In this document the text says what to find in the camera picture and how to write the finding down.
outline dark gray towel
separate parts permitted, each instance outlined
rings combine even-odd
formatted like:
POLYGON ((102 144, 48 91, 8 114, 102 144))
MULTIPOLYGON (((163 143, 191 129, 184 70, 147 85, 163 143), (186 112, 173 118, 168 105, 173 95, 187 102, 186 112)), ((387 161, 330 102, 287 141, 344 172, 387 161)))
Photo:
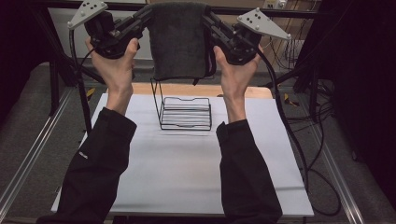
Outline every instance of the dark gray towel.
POLYGON ((210 33, 201 23, 208 5, 171 2, 148 5, 152 21, 148 26, 151 54, 157 80, 203 78, 216 72, 210 33))

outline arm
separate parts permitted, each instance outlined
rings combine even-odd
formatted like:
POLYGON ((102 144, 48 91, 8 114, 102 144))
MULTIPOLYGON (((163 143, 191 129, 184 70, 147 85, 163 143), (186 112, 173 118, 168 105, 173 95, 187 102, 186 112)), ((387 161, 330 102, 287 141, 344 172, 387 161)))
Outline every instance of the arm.
MULTIPOLYGON (((87 40, 88 50, 92 45, 87 40)), ((116 200, 120 175, 128 167, 130 143, 136 125, 125 118, 134 92, 132 69, 137 40, 123 57, 108 60, 92 52, 92 62, 108 86, 108 99, 64 177, 56 214, 37 223, 103 223, 116 200)))
POLYGON ((229 121, 217 129, 224 214, 233 224, 276 223, 282 209, 245 111, 245 91, 260 57, 244 66, 233 66, 227 64, 220 48, 215 47, 214 51, 222 69, 221 87, 229 121))

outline black wire rack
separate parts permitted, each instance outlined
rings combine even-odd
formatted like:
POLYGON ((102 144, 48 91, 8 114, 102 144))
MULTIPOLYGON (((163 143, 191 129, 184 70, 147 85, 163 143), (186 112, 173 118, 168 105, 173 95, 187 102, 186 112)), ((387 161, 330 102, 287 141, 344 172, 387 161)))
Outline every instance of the black wire rack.
POLYGON ((151 79, 151 88, 162 130, 210 131, 212 110, 209 98, 163 97, 161 82, 151 79))

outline hand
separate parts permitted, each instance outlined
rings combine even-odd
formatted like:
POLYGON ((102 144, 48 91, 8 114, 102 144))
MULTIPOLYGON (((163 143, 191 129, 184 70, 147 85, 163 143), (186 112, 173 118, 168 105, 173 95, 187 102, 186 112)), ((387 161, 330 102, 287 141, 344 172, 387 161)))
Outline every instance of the hand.
POLYGON ((227 63, 226 57, 221 48, 213 48, 216 61, 221 67, 221 88, 223 98, 227 108, 229 122, 235 122, 246 118, 245 111, 245 91, 248 83, 253 78, 260 62, 260 56, 256 57, 245 65, 231 65, 227 63))
MULTIPOLYGON (((90 41, 90 38, 85 41, 88 50, 93 49, 90 41)), ((115 110, 122 115, 125 115, 129 100, 134 93, 131 83, 137 45, 137 39, 132 39, 124 55, 116 60, 103 58, 95 51, 91 53, 93 66, 98 70, 108 87, 106 108, 115 110)))

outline black jacket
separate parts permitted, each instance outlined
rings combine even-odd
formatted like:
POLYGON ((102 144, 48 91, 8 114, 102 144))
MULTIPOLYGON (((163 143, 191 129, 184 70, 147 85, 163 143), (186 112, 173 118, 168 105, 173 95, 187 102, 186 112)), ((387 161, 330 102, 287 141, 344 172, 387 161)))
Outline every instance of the black jacket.
MULTIPOLYGON (((38 224, 101 224, 116 200, 120 175, 128 167, 136 124, 104 108, 64 177, 57 213, 38 224)), ((233 224, 276 223, 282 210, 268 168, 247 120, 217 129, 221 200, 233 224)))

